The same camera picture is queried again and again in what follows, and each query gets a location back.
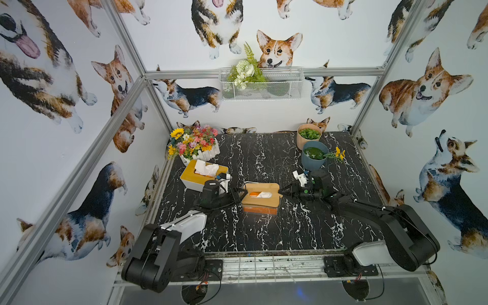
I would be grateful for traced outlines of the blue-grey flower pot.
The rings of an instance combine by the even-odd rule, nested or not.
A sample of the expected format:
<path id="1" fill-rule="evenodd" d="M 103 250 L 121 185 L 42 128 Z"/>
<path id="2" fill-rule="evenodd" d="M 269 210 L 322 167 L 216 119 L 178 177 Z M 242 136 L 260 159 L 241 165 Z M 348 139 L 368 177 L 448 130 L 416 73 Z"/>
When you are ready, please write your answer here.
<path id="1" fill-rule="evenodd" d="M 303 168 L 310 172 L 319 170 L 326 162 L 327 153 L 329 149 L 325 144 L 319 141 L 306 142 L 301 154 Z"/>

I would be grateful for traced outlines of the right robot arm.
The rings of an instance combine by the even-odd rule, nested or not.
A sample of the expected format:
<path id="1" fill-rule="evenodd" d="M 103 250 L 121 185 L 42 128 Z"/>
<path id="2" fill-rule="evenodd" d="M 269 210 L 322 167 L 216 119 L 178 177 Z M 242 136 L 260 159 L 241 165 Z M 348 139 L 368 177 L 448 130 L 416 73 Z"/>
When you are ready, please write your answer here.
<path id="1" fill-rule="evenodd" d="M 382 240 L 361 241 L 346 251 L 344 264 L 348 268 L 396 264 L 413 272 L 427 265 L 429 259 L 437 258 L 439 242 L 408 205 L 389 207 L 361 202 L 335 190 L 329 184 L 328 173 L 322 170 L 294 172 L 294 176 L 296 182 L 279 190 L 281 195 L 313 203 L 335 216 L 356 219 L 382 232 Z"/>

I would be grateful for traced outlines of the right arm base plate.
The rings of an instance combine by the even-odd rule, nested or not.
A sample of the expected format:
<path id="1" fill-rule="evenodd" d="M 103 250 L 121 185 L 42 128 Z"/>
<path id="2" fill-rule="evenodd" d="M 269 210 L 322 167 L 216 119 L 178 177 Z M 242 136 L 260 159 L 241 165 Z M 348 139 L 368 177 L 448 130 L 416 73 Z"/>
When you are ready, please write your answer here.
<path id="1" fill-rule="evenodd" d="M 330 278 L 379 276 L 379 270 L 375 265 L 362 266 L 350 255 L 325 256 L 323 260 L 324 272 Z"/>

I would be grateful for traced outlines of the colourful flowers white fence planter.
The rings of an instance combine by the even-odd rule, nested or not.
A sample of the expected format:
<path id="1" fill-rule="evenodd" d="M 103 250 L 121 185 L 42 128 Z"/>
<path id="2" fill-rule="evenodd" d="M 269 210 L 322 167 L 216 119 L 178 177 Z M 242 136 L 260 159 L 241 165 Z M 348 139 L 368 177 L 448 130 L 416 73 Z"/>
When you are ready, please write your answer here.
<path id="1" fill-rule="evenodd" d="M 220 153 L 217 136 L 218 131 L 208 125 L 176 128 L 170 133 L 166 157 L 179 157 L 185 165 L 191 160 L 209 161 Z"/>

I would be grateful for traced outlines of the yellow bamboo box lid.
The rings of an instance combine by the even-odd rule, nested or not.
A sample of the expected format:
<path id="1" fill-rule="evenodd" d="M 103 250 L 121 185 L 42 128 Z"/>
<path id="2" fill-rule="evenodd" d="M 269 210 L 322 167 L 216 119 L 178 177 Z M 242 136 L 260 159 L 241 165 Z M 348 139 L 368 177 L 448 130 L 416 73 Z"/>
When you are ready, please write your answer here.
<path id="1" fill-rule="evenodd" d="M 206 167 L 216 168 L 215 173 L 211 172 L 209 174 L 203 175 L 203 169 Z M 226 166 L 209 163 L 202 160 L 191 160 L 189 165 L 183 171 L 180 179 L 182 181 L 195 182 L 197 184 L 204 184 L 208 180 L 214 180 L 217 175 L 227 174 L 229 169 Z"/>

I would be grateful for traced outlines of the clear plastic box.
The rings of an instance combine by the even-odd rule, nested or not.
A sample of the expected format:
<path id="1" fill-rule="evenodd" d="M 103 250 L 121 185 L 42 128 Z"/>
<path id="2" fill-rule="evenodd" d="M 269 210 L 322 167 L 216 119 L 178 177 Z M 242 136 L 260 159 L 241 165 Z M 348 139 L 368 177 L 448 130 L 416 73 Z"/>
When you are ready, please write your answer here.
<path id="1" fill-rule="evenodd" d="M 246 182 L 244 186 L 248 191 L 241 201 L 245 212 L 277 215 L 282 200 L 280 186 L 277 183 Z"/>

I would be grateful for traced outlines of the light wooden lid board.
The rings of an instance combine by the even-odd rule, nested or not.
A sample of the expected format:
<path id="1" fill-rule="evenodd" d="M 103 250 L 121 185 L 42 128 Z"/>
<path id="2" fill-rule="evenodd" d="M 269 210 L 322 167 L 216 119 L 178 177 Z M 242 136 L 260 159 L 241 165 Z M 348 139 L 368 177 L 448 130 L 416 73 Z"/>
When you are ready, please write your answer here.
<path id="1" fill-rule="evenodd" d="M 246 206 L 277 208 L 282 195 L 279 194 L 280 186 L 277 183 L 246 183 L 248 191 L 242 204 Z"/>

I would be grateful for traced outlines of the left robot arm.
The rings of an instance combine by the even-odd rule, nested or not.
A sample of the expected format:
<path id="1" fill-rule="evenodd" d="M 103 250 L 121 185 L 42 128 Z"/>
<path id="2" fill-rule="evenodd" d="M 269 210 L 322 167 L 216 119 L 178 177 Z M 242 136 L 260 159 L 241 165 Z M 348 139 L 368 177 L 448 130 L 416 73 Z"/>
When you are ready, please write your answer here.
<path id="1" fill-rule="evenodd" d="M 193 209 L 184 216 L 165 224 L 145 225 L 124 264 L 121 279 L 157 293 L 170 282 L 220 282 L 222 260 L 208 260 L 203 252 L 184 249 L 181 244 L 202 232 L 209 217 L 242 203 L 247 189 L 225 188 L 223 184 L 228 181 L 207 181 Z"/>

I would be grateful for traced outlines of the peach succulent pot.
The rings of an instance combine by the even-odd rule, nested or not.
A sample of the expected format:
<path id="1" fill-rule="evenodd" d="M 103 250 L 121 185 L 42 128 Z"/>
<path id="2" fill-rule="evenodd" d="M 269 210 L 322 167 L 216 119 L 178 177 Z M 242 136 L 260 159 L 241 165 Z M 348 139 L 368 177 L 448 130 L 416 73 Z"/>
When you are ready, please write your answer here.
<path id="1" fill-rule="evenodd" d="M 297 130 L 297 147 L 302 150 L 305 143 L 310 141 L 319 141 L 322 131 L 313 124 L 303 124 Z"/>

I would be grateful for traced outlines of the yellow artificial flower sprig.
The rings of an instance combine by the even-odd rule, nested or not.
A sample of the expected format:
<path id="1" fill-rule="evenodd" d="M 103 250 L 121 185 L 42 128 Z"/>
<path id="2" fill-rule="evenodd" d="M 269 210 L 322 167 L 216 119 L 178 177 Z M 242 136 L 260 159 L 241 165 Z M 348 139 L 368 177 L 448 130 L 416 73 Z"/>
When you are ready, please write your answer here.
<path id="1" fill-rule="evenodd" d="M 346 151 L 336 147 L 334 152 L 321 152 L 318 157 L 320 160 L 331 159 L 343 162 L 346 158 Z"/>

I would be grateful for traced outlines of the white green artificial bouquet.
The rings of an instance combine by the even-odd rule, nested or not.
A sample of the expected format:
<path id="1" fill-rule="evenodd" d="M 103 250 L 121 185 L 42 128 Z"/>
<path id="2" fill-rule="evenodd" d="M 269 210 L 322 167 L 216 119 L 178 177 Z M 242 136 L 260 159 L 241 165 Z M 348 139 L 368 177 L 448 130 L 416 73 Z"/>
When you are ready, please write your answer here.
<path id="1" fill-rule="evenodd" d="M 268 82 L 268 78 L 259 67 L 254 52 L 247 42 L 244 43 L 244 50 L 246 58 L 231 67 L 226 81 L 237 90 L 260 90 L 264 88 L 263 84 Z"/>

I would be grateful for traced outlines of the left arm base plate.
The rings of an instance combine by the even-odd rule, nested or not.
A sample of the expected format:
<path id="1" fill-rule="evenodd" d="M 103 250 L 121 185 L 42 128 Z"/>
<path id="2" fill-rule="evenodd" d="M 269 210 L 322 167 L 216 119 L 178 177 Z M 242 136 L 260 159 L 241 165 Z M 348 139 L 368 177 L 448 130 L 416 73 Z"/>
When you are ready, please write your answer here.
<path id="1" fill-rule="evenodd" d="M 189 258 L 179 260 L 172 273 L 173 282 L 219 282 L 224 261 L 221 259 Z"/>

